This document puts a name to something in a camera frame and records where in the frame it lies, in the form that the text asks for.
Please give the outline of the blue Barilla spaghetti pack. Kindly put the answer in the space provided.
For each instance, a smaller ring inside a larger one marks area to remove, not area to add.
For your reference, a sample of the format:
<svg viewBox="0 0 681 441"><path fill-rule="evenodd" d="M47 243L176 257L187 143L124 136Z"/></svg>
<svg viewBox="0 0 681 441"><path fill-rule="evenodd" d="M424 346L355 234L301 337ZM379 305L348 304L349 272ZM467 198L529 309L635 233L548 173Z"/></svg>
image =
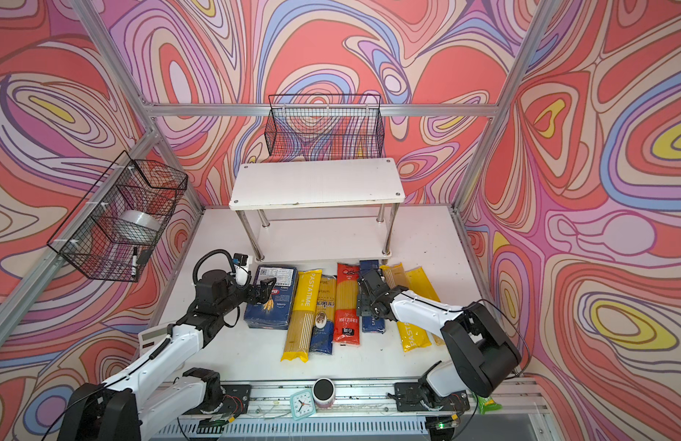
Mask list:
<svg viewBox="0 0 681 441"><path fill-rule="evenodd" d="M367 273L376 273L382 280L380 265L377 260L361 260L359 264L359 294L357 298L356 312L360 317L362 332L366 334L384 334L386 332L385 320L375 318L370 309L371 298L364 283L361 281Z"/></svg>

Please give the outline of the dark blue Barilla pasta box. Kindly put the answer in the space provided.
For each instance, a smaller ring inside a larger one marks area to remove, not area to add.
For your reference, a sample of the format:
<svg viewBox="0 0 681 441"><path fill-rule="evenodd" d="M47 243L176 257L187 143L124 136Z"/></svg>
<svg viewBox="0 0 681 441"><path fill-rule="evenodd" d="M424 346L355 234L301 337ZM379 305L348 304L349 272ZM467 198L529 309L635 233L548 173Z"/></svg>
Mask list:
<svg viewBox="0 0 681 441"><path fill-rule="evenodd" d="M298 285L295 266L258 266L255 283L276 278L271 296L266 303L247 305L244 321L252 329L287 330Z"/></svg>

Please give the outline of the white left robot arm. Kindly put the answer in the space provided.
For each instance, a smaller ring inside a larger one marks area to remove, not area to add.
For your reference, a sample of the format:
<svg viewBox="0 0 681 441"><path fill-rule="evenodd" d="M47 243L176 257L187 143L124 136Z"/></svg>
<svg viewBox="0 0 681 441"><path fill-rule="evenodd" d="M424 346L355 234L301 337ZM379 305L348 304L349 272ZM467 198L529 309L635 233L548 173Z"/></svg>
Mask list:
<svg viewBox="0 0 681 441"><path fill-rule="evenodd" d="M169 325L162 341L129 367L100 384L87 383L70 398L61 440L149 440L184 413L218 413L226 394L217 371L192 367L166 390L164 380L204 349L243 303L270 300L276 279L239 283L234 272L209 270L195 281L195 297L185 315Z"/></svg>

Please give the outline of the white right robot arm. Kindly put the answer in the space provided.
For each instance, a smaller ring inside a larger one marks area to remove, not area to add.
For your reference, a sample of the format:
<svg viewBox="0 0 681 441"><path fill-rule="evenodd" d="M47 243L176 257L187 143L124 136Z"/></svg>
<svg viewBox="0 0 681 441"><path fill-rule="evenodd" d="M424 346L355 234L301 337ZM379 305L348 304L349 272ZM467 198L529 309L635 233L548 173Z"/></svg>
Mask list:
<svg viewBox="0 0 681 441"><path fill-rule="evenodd" d="M490 311L478 302L454 306L422 297L409 288L391 288L375 270L363 272L360 292L372 316L414 325L443 340L448 361L431 366L412 384L410 393L397 392L397 405L441 411L456 392L489 398L522 363L522 354Z"/></svg>

